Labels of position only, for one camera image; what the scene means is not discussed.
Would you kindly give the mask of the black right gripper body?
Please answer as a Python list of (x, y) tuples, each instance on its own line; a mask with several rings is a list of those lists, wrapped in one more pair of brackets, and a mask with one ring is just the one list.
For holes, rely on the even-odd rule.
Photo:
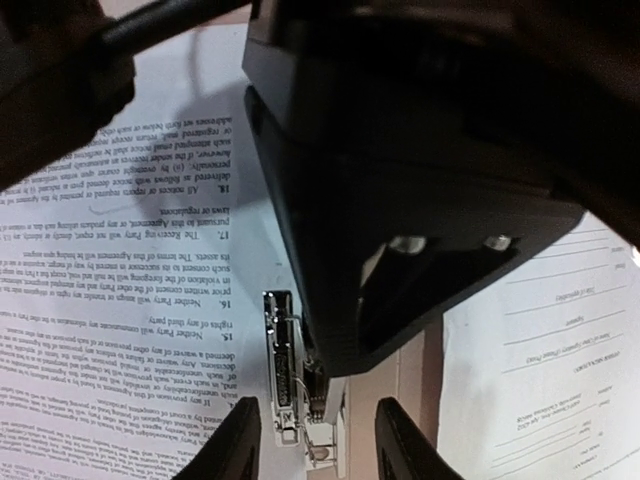
[[(134, 57), (241, 8), (1, 5), (1, 185), (85, 146), (134, 96)], [(285, 137), (366, 155), (416, 133), (441, 167), (530, 180), (639, 240), (635, 1), (253, 1), (243, 67)]]

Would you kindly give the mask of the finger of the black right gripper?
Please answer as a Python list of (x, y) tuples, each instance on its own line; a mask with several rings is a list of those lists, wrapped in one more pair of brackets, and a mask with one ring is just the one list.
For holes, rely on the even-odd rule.
[(573, 202), (512, 182), (315, 153), (287, 140), (253, 88), (245, 106), (327, 375), (364, 373), (569, 233)]

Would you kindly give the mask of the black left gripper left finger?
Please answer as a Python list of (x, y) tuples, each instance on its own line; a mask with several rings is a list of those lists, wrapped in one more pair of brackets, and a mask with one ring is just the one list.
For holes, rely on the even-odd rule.
[(256, 480), (261, 416), (256, 397), (242, 397), (174, 480)]

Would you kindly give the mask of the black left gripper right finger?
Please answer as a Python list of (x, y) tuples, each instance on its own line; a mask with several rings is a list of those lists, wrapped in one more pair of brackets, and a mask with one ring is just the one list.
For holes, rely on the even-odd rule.
[(377, 404), (375, 440), (381, 480), (462, 480), (394, 397)]

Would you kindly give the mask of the pink paper folder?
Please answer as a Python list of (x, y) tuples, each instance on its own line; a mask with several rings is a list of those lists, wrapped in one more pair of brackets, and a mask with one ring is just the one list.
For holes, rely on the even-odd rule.
[(371, 371), (349, 381), (349, 479), (376, 479), (375, 413), (394, 397), (421, 432), (437, 442), (443, 378), (443, 320), (438, 318)]

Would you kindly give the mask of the white paper stack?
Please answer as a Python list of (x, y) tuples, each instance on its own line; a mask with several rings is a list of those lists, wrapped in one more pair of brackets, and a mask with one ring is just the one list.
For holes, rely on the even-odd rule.
[(265, 290), (290, 288), (244, 110), (247, 29), (136, 60), (85, 148), (1, 196), (1, 475), (169, 479), (268, 399)]

